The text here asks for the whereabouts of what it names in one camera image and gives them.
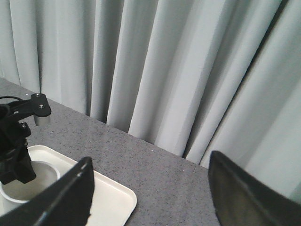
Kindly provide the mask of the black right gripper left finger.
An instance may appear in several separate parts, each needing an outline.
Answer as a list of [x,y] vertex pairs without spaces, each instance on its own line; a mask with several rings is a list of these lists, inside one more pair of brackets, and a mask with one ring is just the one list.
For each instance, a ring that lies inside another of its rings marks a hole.
[[92,159],[82,158],[29,202],[1,216],[2,226],[84,226],[95,190]]

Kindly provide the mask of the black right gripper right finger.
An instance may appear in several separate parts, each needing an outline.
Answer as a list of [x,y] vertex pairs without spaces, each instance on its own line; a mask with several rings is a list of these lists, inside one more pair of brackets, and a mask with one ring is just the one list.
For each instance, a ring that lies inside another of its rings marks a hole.
[[299,226],[301,206],[270,189],[220,151],[210,156],[208,180],[222,226]]

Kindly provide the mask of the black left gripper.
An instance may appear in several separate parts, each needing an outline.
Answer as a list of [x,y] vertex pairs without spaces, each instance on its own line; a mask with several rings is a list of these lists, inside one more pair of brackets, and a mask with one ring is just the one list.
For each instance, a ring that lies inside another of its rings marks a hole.
[[18,180],[26,184],[36,178],[27,149],[31,135],[27,123],[20,120],[34,115],[32,111],[0,106],[0,181],[8,184]]

